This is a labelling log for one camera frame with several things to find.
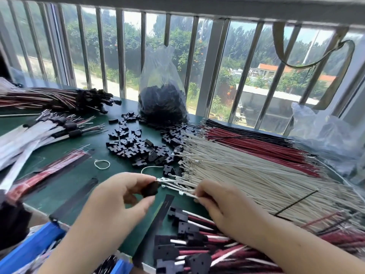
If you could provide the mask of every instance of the green table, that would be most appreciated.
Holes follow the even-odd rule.
[[[118,126],[118,124],[108,124],[108,119],[121,118],[121,114],[124,114],[130,110],[135,113],[138,112],[138,103],[131,100],[123,100],[122,105],[113,105],[112,107],[107,107],[109,110],[107,115],[97,115],[97,118],[93,120],[94,124],[105,123],[106,128],[112,128]],[[0,118],[0,134],[4,134],[17,126],[24,124],[27,120],[34,119],[34,117],[13,117],[13,118]],[[202,118],[190,115],[190,122],[198,123]],[[130,130],[141,128],[142,129],[142,139],[149,139],[155,145],[162,145],[160,131],[152,129],[146,125],[139,125],[138,121],[128,123]],[[140,172],[140,169],[132,167],[132,163],[128,160],[123,160],[117,156],[111,154],[106,148],[105,142],[109,141],[108,133],[99,133],[94,135],[85,135],[79,138],[67,139],[59,143],[54,143],[36,150],[28,162],[22,169],[19,177],[34,171],[37,168],[41,168],[50,162],[53,162],[60,157],[64,156],[66,153],[70,152],[72,149],[78,149],[83,145],[90,144],[86,149],[94,149],[92,157],[82,162],[75,168],[71,169],[64,175],[60,175],[56,180],[52,181],[47,187],[40,190],[37,193],[33,193],[25,197],[24,202],[39,211],[46,214],[52,213],[60,205],[62,205],[68,198],[70,198],[78,189],[80,189],[85,183],[87,183],[91,178],[96,177],[99,183],[103,182],[110,176],[120,173],[120,172]],[[111,166],[107,170],[99,170],[94,166],[94,160],[108,160]],[[146,174],[154,175],[158,178],[162,177],[162,168],[148,168],[145,170]],[[159,189],[159,193],[156,196],[155,203],[151,206],[148,211],[147,216],[144,220],[132,231],[129,237],[124,241],[120,247],[120,251],[128,255],[133,256],[139,243],[144,237],[146,231],[152,222],[155,213],[164,201],[166,193],[174,195],[173,204],[183,207],[188,211],[198,213],[202,216],[207,217],[207,212],[205,209],[194,203],[192,198],[186,196],[180,196],[176,191],[170,189]],[[71,212],[69,212],[62,219],[68,225],[72,225],[76,217],[80,213],[82,206],[86,202],[87,197],[80,201]],[[167,218],[164,220],[159,234],[164,235],[176,235],[177,230],[171,225],[171,221]],[[149,265],[152,265],[152,257],[147,261],[144,261]]]

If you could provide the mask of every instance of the gray strap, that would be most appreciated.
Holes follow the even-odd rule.
[[[319,62],[321,62],[323,59],[327,58],[332,52],[341,49],[345,43],[348,44],[349,49],[346,54],[346,59],[337,74],[336,78],[333,80],[333,82],[330,84],[330,86],[327,88],[326,92],[322,96],[321,100],[313,107],[314,110],[325,110],[328,105],[331,103],[333,96],[335,95],[337,89],[339,88],[342,80],[344,79],[344,76],[347,72],[347,69],[349,68],[352,55],[355,50],[355,43],[352,40],[346,40],[346,41],[340,41],[343,37],[343,33],[339,33],[338,36],[338,45],[336,48],[330,50],[326,54],[323,55],[323,57],[316,62],[313,62],[311,64],[303,65],[303,66],[294,66],[290,65],[286,62],[286,58],[284,55],[284,28],[285,28],[285,22],[274,22],[273,23],[273,38],[274,38],[274,46],[275,51],[279,59],[290,68],[294,69],[306,69],[313,67],[317,65]]]

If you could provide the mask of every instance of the left hand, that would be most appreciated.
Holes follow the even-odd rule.
[[[125,172],[99,184],[38,273],[48,273],[48,267],[52,273],[55,269],[67,274],[92,273],[146,215],[155,197],[138,202],[133,194],[140,194],[142,188],[155,180],[153,176]],[[125,203],[134,206],[126,209]]]

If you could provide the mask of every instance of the black strip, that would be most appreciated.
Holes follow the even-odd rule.
[[[157,234],[158,229],[162,225],[162,222],[165,219],[167,212],[169,211],[173,199],[174,199],[173,195],[166,194],[165,200],[163,201],[161,208],[158,210],[158,213],[153,219],[142,241],[138,245],[137,250],[134,253],[134,256],[132,257],[134,266],[143,269],[142,262],[145,256],[148,255],[151,256],[150,250],[153,249],[155,235]]]
[[[42,189],[44,189],[45,187],[47,187],[50,183],[52,183],[53,181],[57,180],[61,175],[64,175],[68,172],[70,172],[72,169],[74,169],[76,166],[78,166],[79,164],[83,163],[84,161],[86,161],[89,157],[91,157],[91,155],[93,154],[94,150],[89,150],[87,152],[87,154],[85,154],[84,156],[80,157],[79,159],[71,162],[69,165],[63,167],[62,169],[58,170],[56,173],[53,173],[51,175],[49,175],[48,177],[46,177],[45,179],[43,179],[42,181],[40,181],[38,184],[36,184],[34,187],[32,187],[31,189],[29,189],[30,191],[25,193],[25,195],[22,197],[22,200],[27,200],[30,196],[40,192]],[[38,170],[36,172],[32,172],[29,175],[27,175],[27,179],[33,177],[34,175],[42,172],[43,170]]]
[[[98,184],[98,179],[92,178],[89,180],[82,188],[80,188],[74,195],[72,195],[69,199],[67,199],[58,209],[56,209],[50,216],[49,219],[51,221],[57,221],[61,219],[64,215],[66,215],[70,209],[75,207],[77,203],[81,199],[83,199],[86,194],[89,193],[91,189],[94,188],[95,185]]]

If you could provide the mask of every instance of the rubber band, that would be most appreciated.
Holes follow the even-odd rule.
[[[97,165],[96,165],[96,163],[97,163],[97,162],[102,162],[102,161],[107,162],[107,163],[108,163],[108,166],[107,166],[107,167],[104,167],[104,168],[101,168],[101,167],[99,167],[99,166],[97,166]],[[108,169],[108,168],[110,167],[110,162],[109,162],[109,161],[107,161],[107,160],[95,160],[95,161],[94,161],[94,166],[95,166],[97,169],[105,170],[105,169]]]

